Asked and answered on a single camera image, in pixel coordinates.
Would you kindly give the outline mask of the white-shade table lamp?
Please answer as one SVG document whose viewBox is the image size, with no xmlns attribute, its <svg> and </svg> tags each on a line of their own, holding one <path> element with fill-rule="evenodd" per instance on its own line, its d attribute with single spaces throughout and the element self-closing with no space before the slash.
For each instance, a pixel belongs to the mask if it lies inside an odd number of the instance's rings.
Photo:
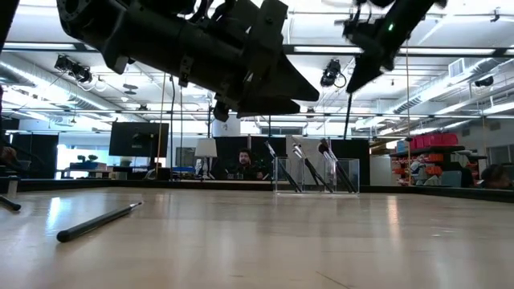
<svg viewBox="0 0 514 289">
<path fill-rule="evenodd" d="M 211 162 L 217 158 L 217 146 L 214 138 L 199 139 L 195 149 L 195 173 L 201 180 L 210 180 Z"/>
</svg>

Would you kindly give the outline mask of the round grey-head makeup brush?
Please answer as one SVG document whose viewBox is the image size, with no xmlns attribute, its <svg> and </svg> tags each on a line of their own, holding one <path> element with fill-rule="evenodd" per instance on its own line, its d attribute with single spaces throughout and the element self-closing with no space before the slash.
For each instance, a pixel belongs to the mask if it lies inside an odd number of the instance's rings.
<svg viewBox="0 0 514 289">
<path fill-rule="evenodd" d="M 321 139 L 318 145 L 318 151 L 324 155 L 324 157 L 334 166 L 337 177 L 341 180 L 341 183 L 346 187 L 349 193 L 357 193 L 357 189 L 350 181 L 348 174 L 339 163 L 337 157 L 330 149 L 326 139 Z"/>
</svg>

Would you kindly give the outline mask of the black storage shelf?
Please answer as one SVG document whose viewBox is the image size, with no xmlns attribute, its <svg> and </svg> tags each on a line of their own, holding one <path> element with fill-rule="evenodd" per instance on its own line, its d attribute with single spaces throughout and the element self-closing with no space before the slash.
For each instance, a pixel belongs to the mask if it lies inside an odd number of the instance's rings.
<svg viewBox="0 0 514 289">
<path fill-rule="evenodd" d="M 444 186 L 472 188 L 480 182 L 479 162 L 485 160 L 475 150 L 457 146 L 409 149 L 390 154 L 393 179 L 400 186 Z"/>
</svg>

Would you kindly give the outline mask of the silver ventilation duct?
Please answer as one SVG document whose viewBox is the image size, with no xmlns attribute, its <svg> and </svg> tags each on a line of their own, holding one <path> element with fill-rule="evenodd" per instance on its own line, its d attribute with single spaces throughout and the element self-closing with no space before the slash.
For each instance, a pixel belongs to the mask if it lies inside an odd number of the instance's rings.
<svg viewBox="0 0 514 289">
<path fill-rule="evenodd" d="M 509 58 L 457 59 L 448 65 L 446 73 L 414 90 L 409 90 L 404 97 L 387 108 L 385 113 L 400 114 L 409 108 L 454 90 L 461 83 L 469 83 L 473 79 L 478 79 L 508 61 L 510 61 Z"/>
<path fill-rule="evenodd" d="M 20 59 L 14 55 L 4 55 L 0 58 L 0 67 L 5 68 L 9 72 L 22 76 L 29 80 L 36 86 L 49 86 L 52 83 L 53 87 L 58 87 L 61 91 L 71 94 L 72 96 L 85 101 L 86 103 L 95 107 L 95 109 L 102 112 L 110 111 L 111 113 L 118 113 L 125 116 L 128 120 L 147 122 L 143 117 L 136 114 L 125 113 L 124 109 L 112 102 L 103 99 L 91 92 L 86 92 L 80 88 L 76 83 L 67 81 L 63 77 L 59 78 L 57 75 L 50 73 L 34 64 L 28 63 L 26 60 Z"/>
</svg>

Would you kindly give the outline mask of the black ceiling light rig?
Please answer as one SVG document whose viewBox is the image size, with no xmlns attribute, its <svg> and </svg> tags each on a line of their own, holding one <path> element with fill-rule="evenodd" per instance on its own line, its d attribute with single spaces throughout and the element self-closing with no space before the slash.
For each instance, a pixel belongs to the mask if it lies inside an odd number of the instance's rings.
<svg viewBox="0 0 514 289">
<path fill-rule="evenodd" d="M 79 83 L 90 83 L 92 81 L 90 68 L 73 61 L 66 55 L 59 55 L 57 57 L 54 68 L 64 74 L 68 74 Z"/>
</svg>

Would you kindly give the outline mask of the thin black makeup brush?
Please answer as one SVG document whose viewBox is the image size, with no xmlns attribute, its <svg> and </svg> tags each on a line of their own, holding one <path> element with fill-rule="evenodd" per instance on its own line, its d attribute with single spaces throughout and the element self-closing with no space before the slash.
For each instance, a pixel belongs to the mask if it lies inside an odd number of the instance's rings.
<svg viewBox="0 0 514 289">
<path fill-rule="evenodd" d="M 75 240 L 89 231 L 96 230 L 110 222 L 117 220 L 118 218 L 122 218 L 125 215 L 130 214 L 136 207 L 141 206 L 142 204 L 142 201 L 133 203 L 125 207 L 110 211 L 106 214 L 102 214 L 86 222 L 82 222 L 66 230 L 61 230 L 56 235 L 56 239 L 59 242 L 70 242 L 72 240 Z"/>
<path fill-rule="evenodd" d="M 18 203 L 15 203 L 2 195 L 0 195 L 0 205 L 3 205 L 13 211 L 19 211 L 21 209 L 21 206 Z"/>
<path fill-rule="evenodd" d="M 349 97 L 348 97 L 347 110 L 346 110 L 346 115 L 345 115 L 343 140 L 346 140 L 347 134 L 348 134 L 349 118 L 350 118 L 350 113 L 351 113 L 352 102 L 353 102 L 353 93 L 350 93 Z"/>
</svg>

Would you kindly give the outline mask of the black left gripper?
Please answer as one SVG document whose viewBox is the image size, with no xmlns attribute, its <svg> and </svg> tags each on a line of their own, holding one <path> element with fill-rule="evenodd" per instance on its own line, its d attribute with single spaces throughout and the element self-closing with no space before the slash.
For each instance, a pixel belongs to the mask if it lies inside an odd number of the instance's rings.
<svg viewBox="0 0 514 289">
<path fill-rule="evenodd" d="M 197 83 L 215 92 L 214 116 L 237 117 L 296 114 L 292 100 L 318 101 L 319 91 L 284 54 L 281 29 L 288 7 L 280 0 L 224 0 L 212 15 L 214 0 L 200 0 L 188 23 L 213 38 L 199 56 L 181 59 L 180 85 Z"/>
</svg>

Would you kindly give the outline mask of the black partition panel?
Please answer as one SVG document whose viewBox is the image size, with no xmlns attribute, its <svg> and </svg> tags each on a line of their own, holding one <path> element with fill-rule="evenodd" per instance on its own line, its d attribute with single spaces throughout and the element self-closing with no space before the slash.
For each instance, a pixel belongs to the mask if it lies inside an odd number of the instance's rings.
<svg viewBox="0 0 514 289">
<path fill-rule="evenodd" d="M 54 179 L 57 167 L 57 135 L 40 134 L 14 134 L 11 144 L 18 151 L 18 159 L 21 163 L 30 164 L 27 170 L 29 174 L 23 178 L 30 179 Z"/>
<path fill-rule="evenodd" d="M 271 176 L 273 157 L 269 153 L 268 142 L 278 157 L 292 156 L 292 140 L 289 136 L 271 138 L 265 136 L 221 136 L 216 139 L 217 157 L 211 166 L 211 174 L 221 180 L 229 174 L 243 172 L 239 163 L 239 154 L 246 152 L 250 155 L 251 171 L 254 174 Z M 367 140 L 331 139 L 331 149 L 339 159 L 359 160 L 360 184 L 370 184 L 370 155 Z"/>
</svg>

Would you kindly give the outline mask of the white hanging sheet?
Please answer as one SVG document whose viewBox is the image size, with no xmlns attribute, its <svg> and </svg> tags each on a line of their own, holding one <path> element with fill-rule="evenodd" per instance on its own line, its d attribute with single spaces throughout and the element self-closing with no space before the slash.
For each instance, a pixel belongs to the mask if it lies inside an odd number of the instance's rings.
<svg viewBox="0 0 514 289">
<path fill-rule="evenodd" d="M 324 178 L 324 181 L 334 189 L 331 165 L 318 151 L 320 141 L 314 138 L 286 135 L 286 153 L 288 157 L 286 168 L 300 188 L 304 192 L 328 192 L 323 185 L 317 185 L 314 182 L 312 175 L 304 165 L 303 160 L 294 154 L 292 147 L 294 143 L 301 145 L 302 151 L 307 154 L 308 159 L 312 162 L 316 171 Z"/>
</svg>

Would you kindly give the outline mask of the dark-bristle thick makeup brush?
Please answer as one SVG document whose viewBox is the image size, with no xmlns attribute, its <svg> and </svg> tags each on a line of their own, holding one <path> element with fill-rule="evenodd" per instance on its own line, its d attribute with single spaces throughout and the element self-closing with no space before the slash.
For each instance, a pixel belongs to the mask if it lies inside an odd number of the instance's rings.
<svg viewBox="0 0 514 289">
<path fill-rule="evenodd" d="M 288 181 L 289 185 L 291 185 L 293 187 L 294 191 L 296 193 L 301 193 L 302 192 L 301 188 L 298 186 L 298 184 L 295 182 L 295 180 L 289 174 L 286 167 L 280 162 L 279 157 L 277 156 L 275 150 L 272 148 L 272 146 L 268 140 L 265 142 L 265 145 L 267 146 L 267 148 L 273 158 L 273 161 L 274 161 L 275 181 L 276 182 L 279 181 L 279 172 L 281 172 L 283 174 L 283 176 L 285 177 L 285 179 Z"/>
</svg>

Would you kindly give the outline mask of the black wall monitor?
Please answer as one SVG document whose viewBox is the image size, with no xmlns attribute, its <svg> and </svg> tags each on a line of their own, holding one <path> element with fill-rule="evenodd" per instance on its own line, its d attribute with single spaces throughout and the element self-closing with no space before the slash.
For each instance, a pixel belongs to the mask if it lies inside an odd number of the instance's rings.
<svg viewBox="0 0 514 289">
<path fill-rule="evenodd" d="M 169 124 L 115 122 L 109 155 L 117 157 L 166 157 Z"/>
</svg>

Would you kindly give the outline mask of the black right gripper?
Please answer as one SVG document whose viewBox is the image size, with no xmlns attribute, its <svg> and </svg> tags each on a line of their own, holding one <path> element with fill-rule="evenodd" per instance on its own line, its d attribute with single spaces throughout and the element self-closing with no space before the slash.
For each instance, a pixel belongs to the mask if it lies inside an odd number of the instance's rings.
<svg viewBox="0 0 514 289">
<path fill-rule="evenodd" d="M 355 67 L 346 87 L 348 93 L 356 92 L 382 75 L 380 67 L 384 67 L 387 71 L 392 71 L 394 68 L 394 56 L 386 51 L 386 46 L 380 44 L 377 38 L 378 31 L 386 18 L 376 18 L 373 23 L 361 21 L 358 18 L 359 16 L 355 14 L 352 18 L 343 21 L 343 36 L 360 47 L 364 54 L 355 58 Z"/>
</svg>

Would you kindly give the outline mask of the black ceiling beam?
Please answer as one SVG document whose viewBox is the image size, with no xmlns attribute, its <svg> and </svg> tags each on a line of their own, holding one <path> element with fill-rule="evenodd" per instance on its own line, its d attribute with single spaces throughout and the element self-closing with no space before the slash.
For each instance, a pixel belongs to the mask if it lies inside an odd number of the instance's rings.
<svg viewBox="0 0 514 289">
<path fill-rule="evenodd" d="M 4 51 L 52 51 L 52 52 L 97 52 L 97 49 L 82 43 L 25 43 L 8 42 Z M 362 49 L 350 45 L 284 45 L 286 55 L 342 55 L 350 56 Z M 397 56 L 414 57 L 506 57 L 514 58 L 514 47 L 401 47 Z"/>
</svg>

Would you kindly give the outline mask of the black aluminium table frame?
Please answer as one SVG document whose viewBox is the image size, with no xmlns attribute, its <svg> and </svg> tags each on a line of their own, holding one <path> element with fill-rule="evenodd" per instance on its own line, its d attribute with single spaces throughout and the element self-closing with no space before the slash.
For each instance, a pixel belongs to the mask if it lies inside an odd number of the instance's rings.
<svg viewBox="0 0 514 289">
<path fill-rule="evenodd" d="M 265 181 L 122 181 L 109 179 L 79 179 L 79 180 L 51 180 L 51 179 L 19 179 L 16 191 L 20 193 L 32 191 L 61 191 L 66 189 L 97 189 L 97 188 L 129 188 L 139 190 L 167 189 L 178 191 L 180 189 L 196 189 L 209 191 L 238 191 L 238 192 L 266 192 L 273 193 L 273 185 Z M 454 188 L 444 186 L 380 186 L 363 185 L 360 194 L 419 194 L 436 197 L 453 197 L 479 201 L 495 201 L 514 204 L 514 189 L 474 189 Z"/>
</svg>

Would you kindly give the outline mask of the person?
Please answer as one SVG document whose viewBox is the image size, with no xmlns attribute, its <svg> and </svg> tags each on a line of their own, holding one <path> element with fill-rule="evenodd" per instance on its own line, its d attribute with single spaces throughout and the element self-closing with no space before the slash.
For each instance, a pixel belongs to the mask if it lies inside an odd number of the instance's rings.
<svg viewBox="0 0 514 289">
<path fill-rule="evenodd" d="M 514 189 L 514 182 L 502 165 L 490 165 L 481 174 L 480 187 L 485 189 Z"/>
<path fill-rule="evenodd" d="M 240 149 L 237 165 L 227 169 L 226 176 L 229 180 L 263 181 L 266 174 L 265 169 L 253 162 L 250 149 Z"/>
</svg>

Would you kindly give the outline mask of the white wall box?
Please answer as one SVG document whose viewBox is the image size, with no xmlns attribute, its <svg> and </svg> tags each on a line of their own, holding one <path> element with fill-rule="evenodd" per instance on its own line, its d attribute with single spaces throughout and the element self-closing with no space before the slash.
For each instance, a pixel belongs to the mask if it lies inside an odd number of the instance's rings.
<svg viewBox="0 0 514 289">
<path fill-rule="evenodd" d="M 220 136 L 239 136 L 241 133 L 241 120 L 233 119 L 221 122 L 219 125 L 218 134 Z"/>
</svg>

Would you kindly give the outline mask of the clear acrylic brush organizer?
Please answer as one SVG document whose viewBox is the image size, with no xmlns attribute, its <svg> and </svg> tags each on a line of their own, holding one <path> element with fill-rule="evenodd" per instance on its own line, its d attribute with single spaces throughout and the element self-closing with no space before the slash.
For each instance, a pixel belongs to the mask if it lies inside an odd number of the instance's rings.
<svg viewBox="0 0 514 289">
<path fill-rule="evenodd" d="M 276 157 L 273 190 L 278 194 L 343 195 L 360 193 L 358 159 Z"/>
</svg>

